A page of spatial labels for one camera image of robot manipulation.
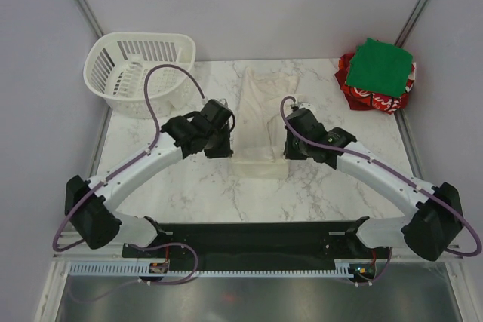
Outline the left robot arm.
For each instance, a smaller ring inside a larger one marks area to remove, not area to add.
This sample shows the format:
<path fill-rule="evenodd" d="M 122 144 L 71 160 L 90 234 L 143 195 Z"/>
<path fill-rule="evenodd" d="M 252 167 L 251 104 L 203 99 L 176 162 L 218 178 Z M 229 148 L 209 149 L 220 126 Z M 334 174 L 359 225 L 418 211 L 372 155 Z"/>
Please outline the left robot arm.
<path fill-rule="evenodd" d="M 157 222 L 118 211 L 121 203 L 157 173 L 191 155 L 229 158 L 233 112 L 218 100 L 209 100 L 199 112 L 169 119 L 156 128 L 153 142 L 139 155 L 110 172 L 88 180 L 74 176 L 66 184 L 65 214 L 92 250 L 118 241 L 135 244 L 148 256 L 165 250 Z"/>

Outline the cream white t shirt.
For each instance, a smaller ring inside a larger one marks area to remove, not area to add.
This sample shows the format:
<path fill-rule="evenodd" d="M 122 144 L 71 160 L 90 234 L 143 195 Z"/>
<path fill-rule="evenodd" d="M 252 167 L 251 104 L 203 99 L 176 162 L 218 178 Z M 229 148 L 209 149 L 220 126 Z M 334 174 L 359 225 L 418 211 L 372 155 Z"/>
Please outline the cream white t shirt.
<path fill-rule="evenodd" d="M 254 179 L 286 179 L 284 159 L 286 130 L 280 114 L 286 96 L 309 100 L 297 92 L 299 77 L 283 72 L 257 74 L 246 68 L 235 117 L 231 170 L 234 176 Z"/>

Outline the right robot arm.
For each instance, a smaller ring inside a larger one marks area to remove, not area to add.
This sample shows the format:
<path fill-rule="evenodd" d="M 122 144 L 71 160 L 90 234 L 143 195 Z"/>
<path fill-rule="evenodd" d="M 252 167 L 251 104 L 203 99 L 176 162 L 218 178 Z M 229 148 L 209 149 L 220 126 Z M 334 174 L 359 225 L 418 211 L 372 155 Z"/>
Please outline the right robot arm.
<path fill-rule="evenodd" d="M 285 157 L 311 159 L 356 178 L 395 205 L 402 216 L 362 217 L 346 237 L 347 251 L 364 256 L 378 247 L 408 247 L 419 257 L 436 261 L 448 250 L 463 224 L 457 189 L 444 182 L 434 186 L 400 171 L 388 171 L 352 134 L 340 127 L 326 130 L 307 108 L 293 107 L 287 117 Z"/>

